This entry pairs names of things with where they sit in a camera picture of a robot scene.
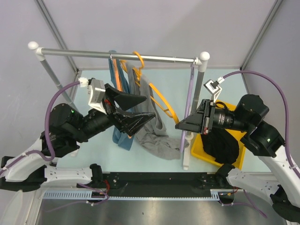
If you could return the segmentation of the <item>purple plastic hanger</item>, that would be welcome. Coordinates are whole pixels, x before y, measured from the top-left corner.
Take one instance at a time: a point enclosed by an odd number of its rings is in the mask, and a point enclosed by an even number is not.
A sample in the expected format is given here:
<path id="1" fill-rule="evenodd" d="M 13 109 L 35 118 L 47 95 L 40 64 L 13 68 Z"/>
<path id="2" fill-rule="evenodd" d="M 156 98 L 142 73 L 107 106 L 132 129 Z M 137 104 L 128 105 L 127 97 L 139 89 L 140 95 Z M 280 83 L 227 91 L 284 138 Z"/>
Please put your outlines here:
<path id="1" fill-rule="evenodd" d="M 192 88 L 193 88 L 193 83 L 194 83 L 194 76 L 195 76 L 195 65 L 191 64 L 190 79 L 189 79 L 189 85 L 188 85 L 188 91 L 187 91 L 187 100 L 186 100 L 184 118 L 186 118 L 189 115 Z M 180 153 L 183 153 L 184 148 L 185 148 L 185 135 L 186 135 L 186 131 L 183 130 L 181 133 L 181 140 L 180 140 Z"/>

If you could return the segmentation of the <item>orange plastic hanger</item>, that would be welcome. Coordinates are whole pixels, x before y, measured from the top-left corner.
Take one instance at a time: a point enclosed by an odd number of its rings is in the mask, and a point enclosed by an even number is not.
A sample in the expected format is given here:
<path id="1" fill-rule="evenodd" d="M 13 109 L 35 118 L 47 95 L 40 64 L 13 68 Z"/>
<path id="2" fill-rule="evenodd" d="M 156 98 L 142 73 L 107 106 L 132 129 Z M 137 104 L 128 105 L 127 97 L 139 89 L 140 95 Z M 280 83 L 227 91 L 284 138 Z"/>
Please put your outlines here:
<path id="1" fill-rule="evenodd" d="M 134 76 L 134 82 L 135 84 L 133 85 L 133 87 L 138 86 L 140 87 L 140 80 L 141 77 L 143 75 L 142 70 L 145 67 L 145 63 L 144 60 L 142 58 L 142 56 L 137 52 L 134 51 L 133 54 L 135 56 L 138 57 L 138 60 L 141 63 L 141 66 L 139 68 L 136 68 L 135 66 L 133 66 L 133 71 L 135 72 L 135 76 Z M 169 118 L 172 118 L 174 123 L 177 124 L 179 122 L 179 118 L 176 114 L 176 112 L 173 110 L 173 108 L 171 107 L 171 105 L 169 104 L 169 102 L 166 100 L 166 98 L 161 94 L 161 92 L 157 89 L 157 87 L 153 84 L 153 83 L 149 83 L 149 89 L 151 91 L 153 91 L 158 97 L 159 99 L 162 101 L 162 103 L 164 104 L 164 106 L 162 106 L 153 96 L 153 94 L 150 94 L 150 99 L 151 101 L 158 106 Z"/>

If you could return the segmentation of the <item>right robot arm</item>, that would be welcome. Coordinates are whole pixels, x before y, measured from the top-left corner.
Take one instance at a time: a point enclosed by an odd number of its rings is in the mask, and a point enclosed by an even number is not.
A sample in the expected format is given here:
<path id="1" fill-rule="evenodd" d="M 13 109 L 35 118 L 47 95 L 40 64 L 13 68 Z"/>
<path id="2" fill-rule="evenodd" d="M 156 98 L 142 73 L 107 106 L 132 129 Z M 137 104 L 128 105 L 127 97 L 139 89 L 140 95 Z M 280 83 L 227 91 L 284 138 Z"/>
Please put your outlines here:
<path id="1" fill-rule="evenodd" d="M 216 172 L 221 188 L 242 188 L 269 203 L 287 221 L 300 221 L 300 179 L 289 165 L 285 150 L 287 142 L 272 125 L 263 121 L 269 108 L 258 95 L 246 94 L 234 111 L 218 108 L 209 99 L 201 101 L 195 113 L 175 125 L 176 129 L 207 135 L 213 128 L 245 132 L 240 141 L 246 149 L 263 161 L 276 177 L 276 182 L 247 175 L 229 164 Z"/>

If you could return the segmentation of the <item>grey tank top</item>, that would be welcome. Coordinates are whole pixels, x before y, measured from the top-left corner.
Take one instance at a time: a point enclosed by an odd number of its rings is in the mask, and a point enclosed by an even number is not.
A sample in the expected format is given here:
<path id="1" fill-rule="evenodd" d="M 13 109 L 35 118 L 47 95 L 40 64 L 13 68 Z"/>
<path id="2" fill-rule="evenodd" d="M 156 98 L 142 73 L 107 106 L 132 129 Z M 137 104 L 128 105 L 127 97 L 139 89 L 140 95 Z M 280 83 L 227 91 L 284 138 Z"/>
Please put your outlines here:
<path id="1" fill-rule="evenodd" d="M 134 65 L 129 62 L 125 63 L 127 69 L 130 93 L 134 95 L 145 96 L 147 99 L 138 106 L 134 111 L 155 113 L 155 117 L 147 122 L 135 135 L 137 142 L 143 146 L 150 154 L 165 160 L 175 160 L 181 158 L 179 138 L 169 137 L 166 126 L 162 121 L 156 108 L 153 90 L 150 88 L 150 81 L 145 75 L 140 80 L 137 79 L 137 73 Z"/>

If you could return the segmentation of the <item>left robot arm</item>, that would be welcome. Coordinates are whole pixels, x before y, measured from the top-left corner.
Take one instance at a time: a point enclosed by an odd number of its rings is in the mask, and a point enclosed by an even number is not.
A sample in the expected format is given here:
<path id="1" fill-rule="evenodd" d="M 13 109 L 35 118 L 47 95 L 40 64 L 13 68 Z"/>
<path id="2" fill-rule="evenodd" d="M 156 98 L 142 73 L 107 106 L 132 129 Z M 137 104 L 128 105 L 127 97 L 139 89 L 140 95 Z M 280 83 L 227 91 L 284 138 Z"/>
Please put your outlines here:
<path id="1" fill-rule="evenodd" d="M 59 170 L 51 165 L 52 161 L 79 150 L 81 143 L 110 127 L 134 136 L 155 117 L 153 112 L 131 111 L 146 100 L 145 96 L 119 91 L 94 78 L 82 78 L 70 86 L 88 89 L 88 114 L 84 116 L 68 104 L 55 105 L 56 98 L 62 93 L 59 90 L 48 105 L 45 129 L 40 137 L 19 156 L 3 157 L 0 166 L 2 190 L 31 192 L 51 184 L 97 188 L 104 181 L 99 165 Z"/>

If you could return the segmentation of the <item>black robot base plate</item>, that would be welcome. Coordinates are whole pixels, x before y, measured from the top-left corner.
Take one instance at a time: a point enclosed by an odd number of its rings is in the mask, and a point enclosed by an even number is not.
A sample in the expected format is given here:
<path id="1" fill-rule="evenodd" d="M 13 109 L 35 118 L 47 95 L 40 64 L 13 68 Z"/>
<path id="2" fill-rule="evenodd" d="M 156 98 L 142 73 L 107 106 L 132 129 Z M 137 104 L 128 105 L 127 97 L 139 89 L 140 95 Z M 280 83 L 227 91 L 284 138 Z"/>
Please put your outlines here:
<path id="1" fill-rule="evenodd" d="M 206 172 L 111 172 L 87 183 L 91 188 L 108 187 L 109 197 L 198 198 L 210 197 L 212 189 L 233 186 Z"/>

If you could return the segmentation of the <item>black tank top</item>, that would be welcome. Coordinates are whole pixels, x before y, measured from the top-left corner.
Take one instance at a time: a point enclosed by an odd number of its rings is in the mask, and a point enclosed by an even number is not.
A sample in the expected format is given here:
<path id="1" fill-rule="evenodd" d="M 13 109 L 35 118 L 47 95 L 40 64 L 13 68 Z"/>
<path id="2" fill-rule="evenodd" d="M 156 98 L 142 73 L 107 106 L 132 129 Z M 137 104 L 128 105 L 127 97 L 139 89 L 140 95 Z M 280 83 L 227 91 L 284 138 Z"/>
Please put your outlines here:
<path id="1" fill-rule="evenodd" d="M 239 156 L 238 141 L 224 129 L 212 129 L 201 135 L 203 150 L 220 164 L 233 164 Z"/>

